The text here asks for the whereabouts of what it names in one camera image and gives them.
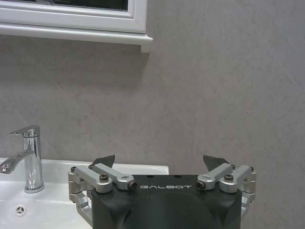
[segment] window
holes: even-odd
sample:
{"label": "window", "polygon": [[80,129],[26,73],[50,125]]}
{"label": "window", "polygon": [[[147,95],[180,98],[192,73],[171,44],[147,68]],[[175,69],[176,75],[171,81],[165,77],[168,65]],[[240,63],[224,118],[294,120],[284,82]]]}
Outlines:
{"label": "window", "polygon": [[147,0],[0,0],[0,33],[139,44],[148,52]]}

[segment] sink drain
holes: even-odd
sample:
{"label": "sink drain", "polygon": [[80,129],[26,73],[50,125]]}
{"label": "sink drain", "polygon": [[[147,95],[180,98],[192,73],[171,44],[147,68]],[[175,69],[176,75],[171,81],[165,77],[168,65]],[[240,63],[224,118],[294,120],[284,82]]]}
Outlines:
{"label": "sink drain", "polygon": [[25,212],[26,212],[26,209],[25,209],[24,206],[18,205],[18,206],[16,207],[15,212],[16,212],[16,215],[17,215],[17,216],[23,216],[23,215],[25,214]]}

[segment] white window frame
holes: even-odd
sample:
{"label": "white window frame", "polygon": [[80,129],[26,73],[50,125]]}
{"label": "white window frame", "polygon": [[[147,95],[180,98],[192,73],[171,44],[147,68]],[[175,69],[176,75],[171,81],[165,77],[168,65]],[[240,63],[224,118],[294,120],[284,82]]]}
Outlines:
{"label": "white window frame", "polygon": [[127,11],[0,0],[0,34],[139,44],[149,52],[147,0],[129,0]]}

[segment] window sill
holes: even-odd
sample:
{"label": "window sill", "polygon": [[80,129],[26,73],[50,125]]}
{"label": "window sill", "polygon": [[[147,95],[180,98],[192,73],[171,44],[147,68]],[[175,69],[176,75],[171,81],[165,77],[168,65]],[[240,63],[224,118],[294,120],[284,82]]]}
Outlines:
{"label": "window sill", "polygon": [[0,22],[0,34],[91,42],[135,44],[150,52],[153,39],[146,34],[20,25]]}

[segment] faucet spout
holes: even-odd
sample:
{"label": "faucet spout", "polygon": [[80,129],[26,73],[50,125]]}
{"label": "faucet spout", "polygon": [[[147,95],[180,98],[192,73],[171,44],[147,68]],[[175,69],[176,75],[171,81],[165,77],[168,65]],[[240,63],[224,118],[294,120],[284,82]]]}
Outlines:
{"label": "faucet spout", "polygon": [[25,157],[34,155],[34,151],[31,149],[26,149],[8,159],[0,165],[0,173],[10,174],[12,171],[15,170],[16,166],[22,161]]}
{"label": "faucet spout", "polygon": [[20,161],[24,160],[26,193],[36,193],[44,188],[41,168],[40,128],[30,125],[11,132],[11,135],[22,135],[23,151],[5,160],[0,165],[0,173],[10,174]]}

